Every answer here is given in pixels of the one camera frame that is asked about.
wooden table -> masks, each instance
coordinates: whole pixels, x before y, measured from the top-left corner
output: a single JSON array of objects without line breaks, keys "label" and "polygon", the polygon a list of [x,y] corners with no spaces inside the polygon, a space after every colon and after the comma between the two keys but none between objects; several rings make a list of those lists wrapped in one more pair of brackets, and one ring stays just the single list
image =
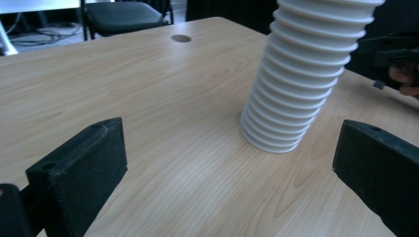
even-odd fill
[{"label": "wooden table", "polygon": [[86,236],[392,236],[332,160],[343,119],[419,145],[418,103],[347,71],[295,151],[261,151],[238,122],[265,43],[212,18],[0,58],[0,182],[122,117],[128,171]]}]

